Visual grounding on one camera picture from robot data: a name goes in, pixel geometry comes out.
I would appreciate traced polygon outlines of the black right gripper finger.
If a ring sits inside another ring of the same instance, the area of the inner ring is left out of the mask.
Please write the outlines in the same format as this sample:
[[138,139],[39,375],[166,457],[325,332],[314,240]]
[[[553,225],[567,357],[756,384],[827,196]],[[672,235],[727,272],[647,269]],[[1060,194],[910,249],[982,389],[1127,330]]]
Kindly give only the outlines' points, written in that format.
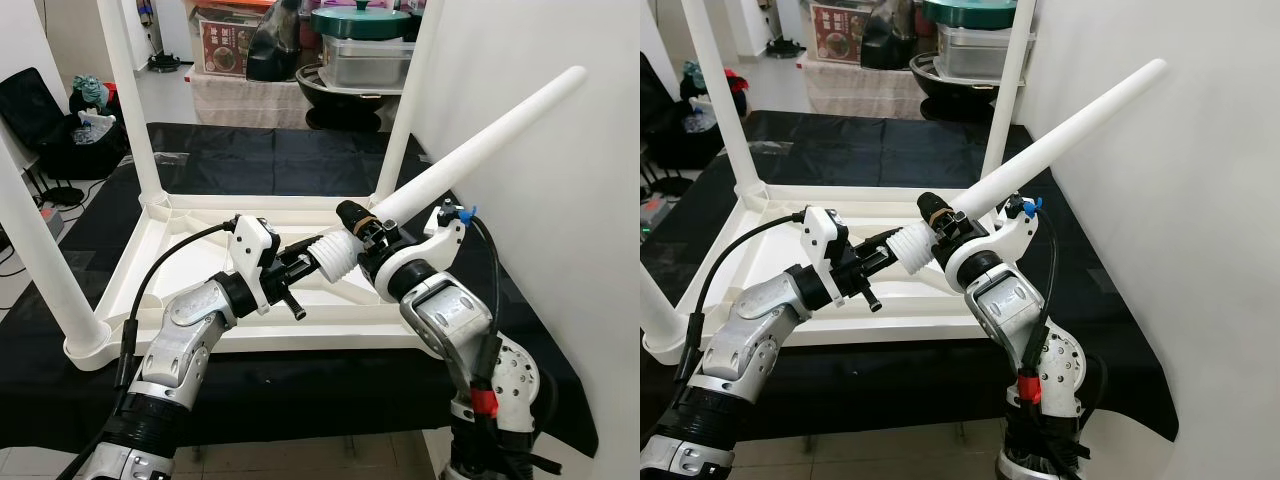
[[365,206],[344,200],[335,206],[335,214],[344,230],[356,237],[366,237],[366,230],[376,228],[378,218]]
[[929,228],[950,228],[957,221],[957,212],[933,192],[920,195],[916,206]]

